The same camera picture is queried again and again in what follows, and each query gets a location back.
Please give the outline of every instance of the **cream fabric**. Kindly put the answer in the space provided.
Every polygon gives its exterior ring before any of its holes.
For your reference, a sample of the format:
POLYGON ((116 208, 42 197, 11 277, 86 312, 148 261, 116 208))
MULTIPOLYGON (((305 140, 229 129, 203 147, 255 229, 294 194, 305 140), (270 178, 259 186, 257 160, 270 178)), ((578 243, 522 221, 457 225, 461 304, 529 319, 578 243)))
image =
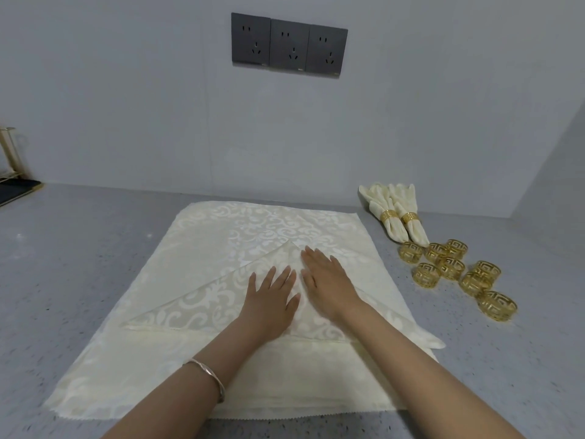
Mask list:
MULTIPOLYGON (((259 288, 273 265, 277 267, 278 273, 284 270, 287 265, 300 271, 303 268, 300 248, 288 241, 258 260, 165 305, 134 317, 122 326, 131 330, 193 330, 216 335, 238 317, 244 304, 250 275, 253 272, 256 273, 256 287, 259 288)), ((336 342, 354 341, 350 335, 318 314, 308 300, 302 280, 296 281, 290 297, 297 293, 301 295, 301 303, 293 323, 283 336, 336 342)), ((359 288, 357 293, 413 343, 422 348, 445 347, 442 340, 437 339, 428 331, 386 307, 359 288)))
MULTIPOLYGON (((123 416, 215 333, 135 331, 121 324, 239 270, 288 240, 335 255, 356 287, 414 324, 357 215, 201 202, 177 215, 46 406, 74 419, 123 416)), ((434 357, 428 347, 424 351, 434 357)), ((356 344, 289 335, 246 362, 212 417, 280 419, 401 406, 356 344)))
MULTIPOLYGON (((406 187, 406 185, 401 183, 396 186, 390 184, 388 185, 388 192, 390 193, 392 202, 394 202, 396 212, 401 218, 407 212, 418 211, 417 196, 413 184, 409 187, 406 187)), ((410 238, 414 243, 425 248, 429 246, 429 238, 427 237, 425 229, 422 228, 420 220, 411 220, 407 222, 406 229, 408 229, 410 238)))
MULTIPOLYGON (((370 212, 378 220, 381 221, 381 216, 384 211, 395 211, 387 186, 380 183, 375 183, 369 188, 360 186, 359 192, 362 194, 362 197, 368 201, 370 212)), ((408 233, 398 217, 390 217, 383 223, 388 236, 390 236, 393 241, 398 243, 408 242, 408 233)))

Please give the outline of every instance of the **white wall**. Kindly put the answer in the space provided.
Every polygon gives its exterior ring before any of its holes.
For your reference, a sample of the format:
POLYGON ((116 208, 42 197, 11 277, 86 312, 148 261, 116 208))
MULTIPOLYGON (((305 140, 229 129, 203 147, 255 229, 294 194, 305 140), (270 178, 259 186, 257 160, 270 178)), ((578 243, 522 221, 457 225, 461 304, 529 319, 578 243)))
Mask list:
POLYGON ((585 260, 585 103, 512 218, 550 250, 585 260))
POLYGON ((509 216, 585 97, 585 0, 3 0, 0 122, 47 182, 509 216), (234 66, 230 12, 349 29, 234 66))

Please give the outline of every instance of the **wall socket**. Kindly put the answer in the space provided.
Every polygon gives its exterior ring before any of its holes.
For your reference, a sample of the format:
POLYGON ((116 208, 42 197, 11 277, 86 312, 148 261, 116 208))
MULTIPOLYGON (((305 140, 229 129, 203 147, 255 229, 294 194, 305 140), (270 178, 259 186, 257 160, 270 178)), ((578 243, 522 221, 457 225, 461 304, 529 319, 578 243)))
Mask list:
POLYGON ((295 21, 272 20, 270 26, 270 67, 305 70, 311 26, 295 21))
POLYGON ((305 70, 339 75, 346 41, 347 29, 311 24, 305 70))
POLYGON ((268 66, 270 19, 232 13, 232 61, 268 66))

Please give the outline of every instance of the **speckled countertop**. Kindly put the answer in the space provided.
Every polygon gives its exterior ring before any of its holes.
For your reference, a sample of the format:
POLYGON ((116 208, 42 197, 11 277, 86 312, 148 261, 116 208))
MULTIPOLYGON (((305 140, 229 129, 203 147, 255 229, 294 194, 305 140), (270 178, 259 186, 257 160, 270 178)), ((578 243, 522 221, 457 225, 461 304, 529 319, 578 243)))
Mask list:
MULTIPOLYGON (((0 208, 0 437, 98 438, 113 421, 68 421, 41 404, 150 257, 175 215, 209 197, 48 185, 0 208)), ((355 212, 339 206, 290 205, 355 212)), ((504 271, 513 322, 482 315, 456 284, 416 287, 397 245, 357 210, 443 366, 527 437, 585 437, 585 271, 506 219, 424 214, 432 241, 504 271)), ((406 412, 206 423, 200 438, 421 437, 406 412)))

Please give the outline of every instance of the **gray countertop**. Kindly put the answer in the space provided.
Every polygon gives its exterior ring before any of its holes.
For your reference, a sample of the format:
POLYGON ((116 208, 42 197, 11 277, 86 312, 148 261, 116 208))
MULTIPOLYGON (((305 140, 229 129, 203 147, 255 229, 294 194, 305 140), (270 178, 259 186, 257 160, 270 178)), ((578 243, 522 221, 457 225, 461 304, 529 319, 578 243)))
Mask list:
MULTIPOLYGON (((47 185, 0 208, 0 437, 98 438, 113 421, 59 419, 41 404, 126 291, 175 215, 199 195, 47 185)), ((340 206, 291 205, 355 212, 340 206)), ((585 437, 582 267, 507 219, 424 214, 429 239, 469 245, 466 262, 502 267, 519 306, 499 324, 455 283, 416 287, 380 223, 357 210, 435 351, 458 379, 530 438, 585 437)), ((201 438, 420 437, 408 413, 206 423, 201 438)))

